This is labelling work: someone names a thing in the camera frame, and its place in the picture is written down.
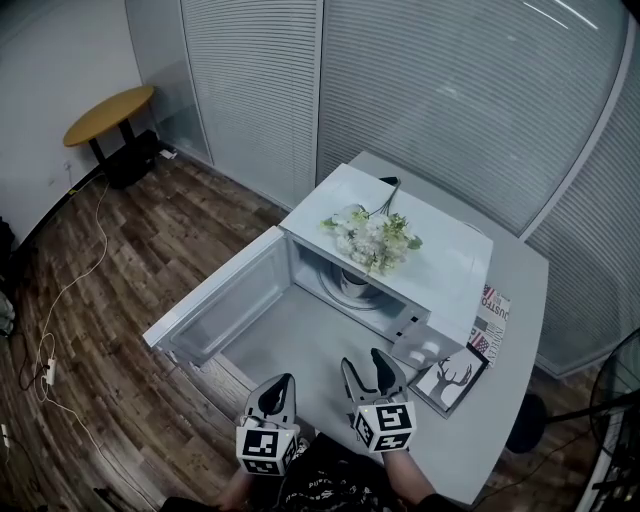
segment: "white flowers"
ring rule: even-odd
[[[368,272],[384,274],[406,259],[408,249],[419,249],[422,240],[409,231],[407,219],[397,213],[368,213],[352,204],[322,221],[336,238],[338,252],[366,267]]]

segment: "open microwave door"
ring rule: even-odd
[[[200,366],[232,342],[291,285],[285,235],[271,227],[158,320],[150,347]]]

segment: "book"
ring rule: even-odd
[[[410,389],[438,414],[448,418],[482,372],[495,365],[510,308],[509,299],[485,285],[466,348],[422,370]]]
[[[422,370],[409,388],[440,416],[448,418],[488,364],[482,354],[467,345],[460,352]]]
[[[469,342],[493,367],[498,358],[500,345],[509,320],[511,301],[488,284],[484,285]]]

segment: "floor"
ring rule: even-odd
[[[73,413],[39,401],[40,389],[20,391],[44,320],[59,291],[94,265],[103,251],[95,208],[99,177],[65,204],[33,242],[28,280],[17,292],[17,333],[0,348],[0,418],[29,454],[13,444],[0,474],[0,503],[34,510],[112,510],[94,488],[110,488],[129,505],[147,503],[113,468],[159,508],[167,496],[211,502],[236,468],[234,420],[247,388],[222,366],[201,375],[149,351],[142,333],[172,305],[269,226],[283,212],[218,174],[180,160],[124,191],[108,190],[100,222],[109,244],[104,261],[65,293],[49,330],[55,334],[56,383],[49,397]],[[51,350],[51,339],[46,340]],[[565,382],[534,372],[530,388],[553,412],[587,404],[592,373]],[[532,454],[500,457],[479,499],[518,482],[551,450],[582,433],[581,420],[553,425]],[[477,510],[571,510],[591,470],[594,442],[584,435],[553,454],[532,478]]]

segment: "table leg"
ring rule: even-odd
[[[133,130],[131,129],[131,124],[128,119],[118,123],[118,127],[120,128],[120,132],[122,132],[122,138],[127,144],[135,142],[136,137],[133,135]]]
[[[104,162],[107,161],[96,139],[91,139],[89,141],[89,146],[91,146],[91,149],[93,150],[93,154],[96,155],[96,159],[98,160],[99,164],[103,164]]]

